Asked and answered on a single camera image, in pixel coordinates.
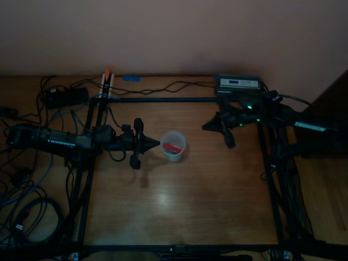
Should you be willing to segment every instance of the white label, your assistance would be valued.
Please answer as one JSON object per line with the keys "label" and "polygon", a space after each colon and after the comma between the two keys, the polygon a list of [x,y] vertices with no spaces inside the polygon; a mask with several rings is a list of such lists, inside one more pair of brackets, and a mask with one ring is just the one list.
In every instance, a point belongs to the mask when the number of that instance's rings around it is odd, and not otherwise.
{"label": "white label", "polygon": [[306,129],[313,129],[313,130],[318,131],[318,132],[326,131],[326,128],[324,128],[324,127],[311,125],[311,124],[307,124],[307,123],[303,123],[303,122],[295,122],[295,126],[306,128]]}
{"label": "white label", "polygon": [[258,88],[259,84],[256,80],[235,80],[235,79],[220,79],[220,85],[231,88]]}
{"label": "white label", "polygon": [[284,251],[284,260],[290,260],[290,252]]}

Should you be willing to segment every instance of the translucent cup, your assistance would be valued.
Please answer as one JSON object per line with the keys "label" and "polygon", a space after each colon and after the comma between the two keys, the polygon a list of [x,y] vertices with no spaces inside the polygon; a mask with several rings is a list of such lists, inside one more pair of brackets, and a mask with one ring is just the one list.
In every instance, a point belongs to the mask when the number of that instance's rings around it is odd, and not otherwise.
{"label": "translucent cup", "polygon": [[[181,149],[181,151],[177,154],[173,154],[163,147],[165,143],[169,143],[172,146],[178,147]],[[185,148],[186,148],[186,139],[184,135],[181,134],[180,132],[172,130],[164,134],[163,137],[161,138],[161,149],[166,155],[167,160],[169,161],[172,161],[172,162],[179,161],[181,159],[181,156],[183,155]]]}

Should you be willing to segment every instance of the power adapter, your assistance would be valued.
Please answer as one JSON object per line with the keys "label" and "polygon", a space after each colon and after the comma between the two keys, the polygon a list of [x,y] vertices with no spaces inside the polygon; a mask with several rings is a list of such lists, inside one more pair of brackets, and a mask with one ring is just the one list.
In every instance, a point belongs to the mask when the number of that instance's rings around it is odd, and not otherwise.
{"label": "power adapter", "polygon": [[0,106],[0,116],[16,119],[18,117],[18,111],[14,108]]}
{"label": "power adapter", "polygon": [[83,104],[88,101],[87,88],[60,91],[52,89],[45,91],[45,105],[48,109],[58,109],[65,106]]}

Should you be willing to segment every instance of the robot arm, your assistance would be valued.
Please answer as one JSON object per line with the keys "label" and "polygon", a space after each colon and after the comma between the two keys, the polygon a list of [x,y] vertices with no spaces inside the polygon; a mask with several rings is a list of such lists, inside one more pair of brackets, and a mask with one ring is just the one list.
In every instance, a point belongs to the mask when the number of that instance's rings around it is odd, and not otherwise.
{"label": "robot arm", "polygon": [[205,131],[220,132],[228,148],[235,146],[230,129],[249,123],[262,122],[271,127],[299,126],[316,131],[339,131],[341,126],[332,120],[298,113],[291,107],[281,104],[278,92],[266,94],[241,92],[238,94],[239,107],[229,103],[228,97],[218,98],[219,111],[212,120],[202,126]]}
{"label": "robot arm", "polygon": [[83,135],[53,131],[28,124],[9,127],[9,129],[6,141],[9,148],[35,148],[70,159],[77,159],[81,153],[97,154],[101,148],[107,151],[123,151],[124,154],[126,151],[133,151],[130,165],[136,170],[140,169],[139,154],[144,154],[160,144],[159,141],[143,134],[144,124],[140,118],[134,120],[135,135],[130,125],[122,125],[123,134],[120,136],[116,136],[116,132],[109,125],[98,126],[90,133]]}

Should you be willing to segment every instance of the pink wall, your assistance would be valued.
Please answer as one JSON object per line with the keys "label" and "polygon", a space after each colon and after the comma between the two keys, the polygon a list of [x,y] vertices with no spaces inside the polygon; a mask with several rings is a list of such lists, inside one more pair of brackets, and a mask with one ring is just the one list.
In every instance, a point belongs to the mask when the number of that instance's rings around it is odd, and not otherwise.
{"label": "pink wall", "polygon": [[0,74],[231,72],[315,99],[348,62],[348,0],[16,0]]}

